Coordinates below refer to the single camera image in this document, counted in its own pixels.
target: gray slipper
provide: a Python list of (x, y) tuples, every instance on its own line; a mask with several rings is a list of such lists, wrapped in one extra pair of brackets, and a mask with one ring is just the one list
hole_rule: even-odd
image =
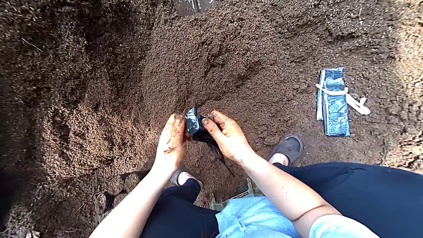
[(291, 165), (301, 155), (304, 150), (303, 147), (304, 145), (298, 136), (286, 135), (273, 147), (266, 160), (269, 161), (274, 154), (280, 153), (288, 157), (288, 165)]
[(197, 175), (195, 175), (195, 174), (193, 174), (191, 171), (189, 171), (185, 166), (181, 166), (179, 169), (177, 169), (176, 171), (175, 171), (175, 173), (172, 175), (172, 177), (170, 177), (170, 181), (172, 182), (172, 183), (174, 183), (174, 184), (176, 184), (176, 185), (179, 185), (179, 186), (181, 186), (179, 183), (178, 183), (178, 176), (182, 173), (182, 172), (187, 172), (188, 174), (190, 174), (190, 175), (192, 175), (192, 176), (194, 176), (196, 179), (195, 180), (197, 180), (197, 182), (200, 184), (200, 187), (202, 188), (203, 187), (203, 184), (202, 184), (202, 182), (200, 182), (200, 180), (198, 180), (197, 179)]

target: shirt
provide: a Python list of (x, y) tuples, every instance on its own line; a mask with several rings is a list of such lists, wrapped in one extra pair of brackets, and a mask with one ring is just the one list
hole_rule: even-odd
[[(265, 196), (231, 199), (222, 212), (216, 214), (218, 238), (281, 237), (299, 238), (292, 222)], [(325, 215), (316, 219), (310, 238), (378, 236), (361, 223), (340, 215)]]

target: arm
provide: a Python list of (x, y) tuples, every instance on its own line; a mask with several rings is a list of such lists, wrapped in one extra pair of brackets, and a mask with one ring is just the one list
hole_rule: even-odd
[(292, 221), (300, 236), (308, 237), (311, 225), (320, 216), (340, 215), (313, 189), (258, 156), (234, 120), (213, 111), (202, 123), (222, 153), (243, 167), (264, 195)]
[(90, 238), (141, 235), (159, 195), (184, 157), (184, 129), (183, 116), (170, 116), (160, 136), (151, 171), (97, 226)]

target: sleeve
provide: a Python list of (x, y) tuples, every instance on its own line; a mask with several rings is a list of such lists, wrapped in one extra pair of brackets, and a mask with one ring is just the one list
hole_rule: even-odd
[(325, 215), (316, 219), (310, 228), (310, 238), (378, 238), (365, 225), (341, 215)]

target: black plastic bag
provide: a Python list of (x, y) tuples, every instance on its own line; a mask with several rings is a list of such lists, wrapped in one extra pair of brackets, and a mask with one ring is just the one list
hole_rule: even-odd
[(197, 107), (194, 106), (185, 114), (185, 126), (188, 133), (192, 136), (193, 140), (207, 143), (209, 148), (217, 155), (219, 160), (226, 166), (232, 176), (235, 176), (229, 167), (226, 165), (225, 157), (223, 157), (222, 151), (220, 151), (217, 142), (213, 139), (210, 133), (204, 128), (201, 120), (208, 118), (203, 115), (197, 115)]

